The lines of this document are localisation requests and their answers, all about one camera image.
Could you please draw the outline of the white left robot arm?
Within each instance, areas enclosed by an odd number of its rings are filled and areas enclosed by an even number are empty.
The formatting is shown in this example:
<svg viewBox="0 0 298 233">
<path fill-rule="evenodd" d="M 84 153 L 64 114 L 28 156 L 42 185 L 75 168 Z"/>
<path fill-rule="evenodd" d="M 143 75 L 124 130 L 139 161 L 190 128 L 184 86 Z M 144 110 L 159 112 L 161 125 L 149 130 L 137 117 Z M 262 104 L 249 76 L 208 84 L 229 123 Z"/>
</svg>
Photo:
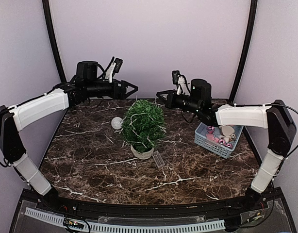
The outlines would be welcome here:
<svg viewBox="0 0 298 233">
<path fill-rule="evenodd" d="M 138 91 L 138 86 L 114 78 L 123 64 L 113 58 L 107 68 L 96 61 L 78 62 L 69 82 L 55 85 L 50 91 L 11 106 L 0 106 L 0 150 L 3 167 L 13 167 L 19 177 L 37 194 L 52 212 L 62 208 L 62 200 L 50 181 L 30 158 L 22 140 L 26 129 L 57 112 L 63 112 L 91 98 L 124 100 Z"/>
</svg>

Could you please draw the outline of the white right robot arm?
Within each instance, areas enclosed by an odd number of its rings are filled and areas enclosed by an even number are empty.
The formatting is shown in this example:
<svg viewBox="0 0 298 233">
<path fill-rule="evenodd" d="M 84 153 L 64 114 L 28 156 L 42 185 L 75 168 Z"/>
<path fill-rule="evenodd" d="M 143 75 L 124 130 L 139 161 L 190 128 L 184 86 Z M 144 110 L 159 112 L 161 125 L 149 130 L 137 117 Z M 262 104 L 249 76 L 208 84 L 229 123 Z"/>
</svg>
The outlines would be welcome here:
<svg viewBox="0 0 298 233">
<path fill-rule="evenodd" d="M 260 196 L 278 175 L 284 161 L 293 153 L 292 144 L 297 127 L 290 114 L 291 107 L 282 100 L 268 104 L 214 104 L 211 85 L 203 79 L 191 81 L 190 93 L 180 89 L 159 91 L 156 96 L 166 108 L 181 109 L 196 115 L 200 122 L 211 127 L 245 126 L 263 129 L 266 154 L 257 174 L 242 198 L 241 206 L 251 211 L 260 203 Z"/>
</svg>

